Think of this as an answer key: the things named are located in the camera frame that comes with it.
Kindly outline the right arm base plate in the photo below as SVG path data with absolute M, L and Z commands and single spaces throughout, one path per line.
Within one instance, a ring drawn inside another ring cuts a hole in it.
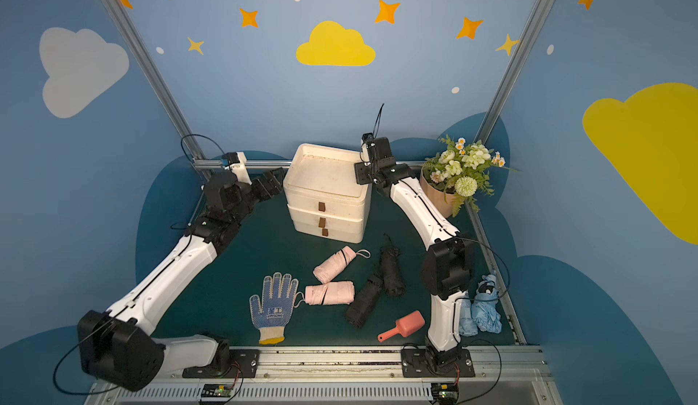
M 402 372 L 405 378 L 461 378 L 476 377 L 476 370 L 468 350 L 457 348 L 445 357 L 434 356 L 427 348 L 406 346 L 400 350 Z

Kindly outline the black umbrella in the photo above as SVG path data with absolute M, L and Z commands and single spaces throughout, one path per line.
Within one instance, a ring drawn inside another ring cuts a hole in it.
M 386 243 L 381 248 L 380 268 L 383 275 L 386 294 L 390 297 L 402 297 L 405 294 L 399 256 L 400 250 L 394 246 L 392 239 L 385 234 Z
M 361 329 L 376 306 L 384 289 L 384 281 L 377 274 L 372 274 L 365 286 L 354 296 L 354 301 L 349 305 L 345 319 L 354 327 Z

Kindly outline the light blue umbrella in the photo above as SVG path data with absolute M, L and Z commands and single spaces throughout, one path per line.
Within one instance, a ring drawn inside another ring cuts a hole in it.
M 471 317 L 481 332 L 498 334 L 502 331 L 501 314 L 496 309 L 498 301 L 499 290 L 496 286 L 496 276 L 494 274 L 483 275 L 471 305 Z
M 472 317 L 472 303 L 467 297 L 461 299 L 458 332 L 462 337 L 473 337 L 479 332 L 476 322 Z

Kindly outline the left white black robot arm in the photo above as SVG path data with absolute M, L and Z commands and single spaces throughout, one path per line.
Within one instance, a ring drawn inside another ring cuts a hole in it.
M 237 236 L 254 207 L 281 193 L 279 169 L 250 178 L 244 169 L 218 172 L 203 188 L 205 207 L 172 252 L 131 292 L 105 312 L 87 312 L 77 325 L 82 371 L 138 392 L 156 378 L 183 374 L 225 376 L 232 368 L 229 340 L 211 334 L 155 339 L 167 310 Z

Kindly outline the white three-drawer cabinet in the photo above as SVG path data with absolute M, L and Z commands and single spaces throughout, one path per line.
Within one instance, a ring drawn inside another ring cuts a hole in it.
M 356 182 L 356 151 L 304 143 L 285 174 L 287 209 L 301 233 L 347 243 L 365 235 L 371 191 Z

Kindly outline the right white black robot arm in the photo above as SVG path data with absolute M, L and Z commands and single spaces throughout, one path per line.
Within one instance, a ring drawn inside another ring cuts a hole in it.
M 426 250 L 421 277 L 431 295 L 426 357 L 436 369 L 456 362 L 460 315 L 474 272 L 472 244 L 437 210 L 410 167 L 396 161 L 387 138 L 372 132 L 362 136 L 354 173 L 359 185 L 370 184 L 389 196 L 421 237 Z

